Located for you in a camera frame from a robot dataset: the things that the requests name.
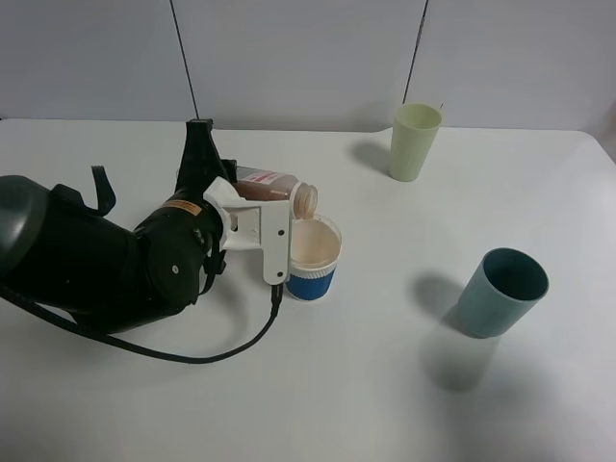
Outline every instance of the paper cup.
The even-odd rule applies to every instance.
[[[289,293],[300,300],[316,300],[329,290],[342,250],[342,235],[329,218],[297,220],[291,235]]]

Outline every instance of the bottle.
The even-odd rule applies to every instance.
[[[294,218],[310,219],[317,210],[317,188],[296,176],[276,171],[238,167],[238,194],[249,200],[289,200]]]

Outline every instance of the teal cup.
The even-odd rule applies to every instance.
[[[458,300],[460,326],[477,337],[497,337],[543,298],[548,287],[546,272],[525,253],[490,250]]]

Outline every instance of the teal plastic cup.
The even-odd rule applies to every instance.
[[[413,181],[439,131],[441,113],[423,103],[402,105],[394,117],[389,171],[398,181]]]
[[[477,337],[505,333],[548,292],[546,272],[513,248],[490,250],[462,291],[460,326]]]

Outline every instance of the black strap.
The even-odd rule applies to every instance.
[[[212,235],[208,236],[209,242],[212,243],[212,248],[210,249],[210,256],[206,256],[203,259],[203,271],[206,274],[206,279],[203,290],[199,292],[199,295],[203,295],[212,289],[216,275],[222,273],[223,268],[221,265],[223,265],[224,255],[226,254],[226,251],[220,251],[218,239],[215,239]]]
[[[51,190],[51,193],[54,197],[59,198],[63,203],[71,207],[84,210],[95,217],[105,217],[116,205],[116,194],[109,182],[109,178],[107,178],[107,173],[105,173],[105,168],[103,166],[92,166],[92,176],[94,177],[96,199],[98,201],[98,207],[96,209],[88,207],[84,203],[84,198],[81,196],[81,193],[66,185],[56,185]]]
[[[95,340],[96,342],[100,342],[102,344],[107,344],[112,347],[125,349],[133,353],[141,354],[143,356],[149,356],[150,358],[162,359],[164,361],[172,361],[175,363],[186,364],[210,364],[216,363],[217,361],[222,361],[223,359],[230,358],[231,356],[235,356],[236,354],[246,351],[250,347],[254,346],[257,342],[259,342],[264,335],[266,335],[271,325],[273,324],[273,321],[276,319],[276,316],[278,316],[278,309],[280,308],[280,302],[282,301],[282,284],[278,284],[277,286],[271,286],[271,312],[269,313],[268,322],[266,323],[266,325],[263,326],[261,331],[254,336],[252,340],[224,353],[205,358],[193,358],[191,356],[181,356],[178,354],[164,353],[155,349],[146,348],[145,346],[131,344],[116,337],[112,337],[110,335],[89,329],[87,327],[84,327],[83,325],[76,324],[75,322],[71,322],[61,316],[56,315],[55,313],[52,313],[46,308],[40,306],[38,303],[29,300],[25,296],[21,295],[18,292],[15,292],[13,289],[5,286],[2,283],[0,283],[0,296],[2,296],[4,299],[12,303],[13,305],[36,316],[37,318],[52,323],[63,330],[72,332],[73,334],[85,337],[87,339]]]

